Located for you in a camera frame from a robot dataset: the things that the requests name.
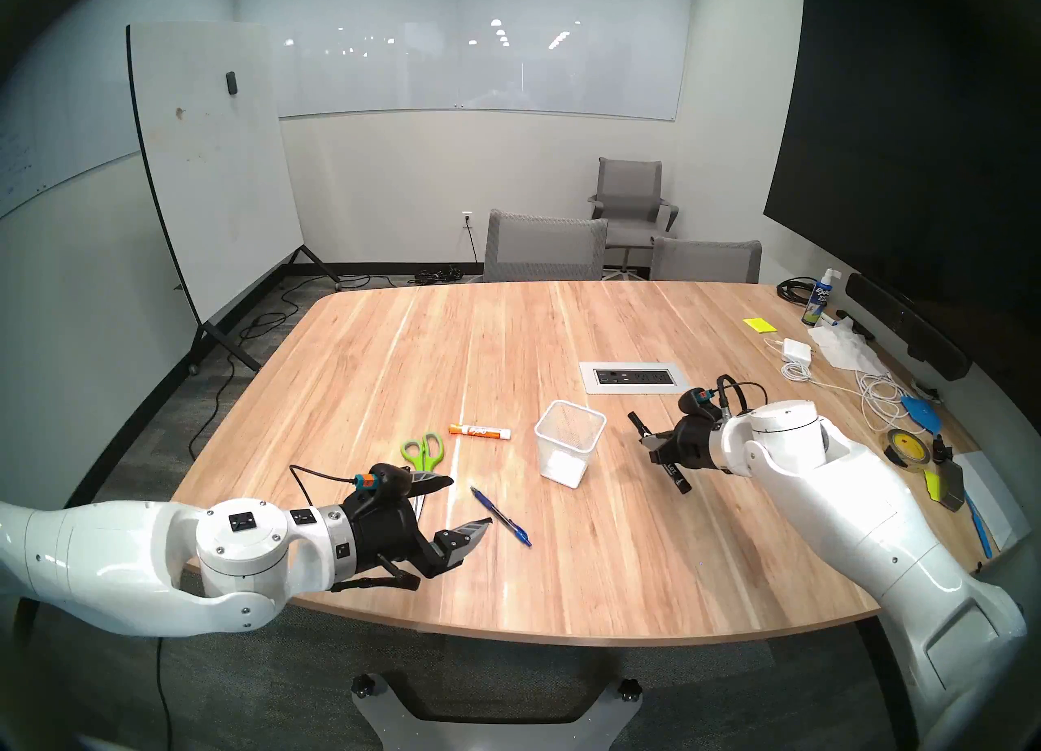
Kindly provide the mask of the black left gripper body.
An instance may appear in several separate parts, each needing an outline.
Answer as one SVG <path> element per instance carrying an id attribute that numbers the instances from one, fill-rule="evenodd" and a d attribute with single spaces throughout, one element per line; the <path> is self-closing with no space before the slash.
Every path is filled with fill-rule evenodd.
<path id="1" fill-rule="evenodd" d="M 407 498 L 378 501 L 374 494 L 351 496 L 355 573 L 387 572 L 388 579 L 415 579 L 396 562 L 412 564 L 420 575 L 434 578 L 446 571 L 446 556 L 422 536 Z"/>

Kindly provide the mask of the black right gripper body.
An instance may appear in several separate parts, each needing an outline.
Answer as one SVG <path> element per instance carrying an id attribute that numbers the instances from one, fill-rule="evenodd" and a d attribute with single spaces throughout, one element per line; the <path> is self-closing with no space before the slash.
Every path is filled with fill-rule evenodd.
<path id="1" fill-rule="evenodd" d="M 719 470 L 712 457 L 710 440 L 717 425 L 712 415 L 685 415 L 672 428 L 669 464 L 690 470 Z"/>

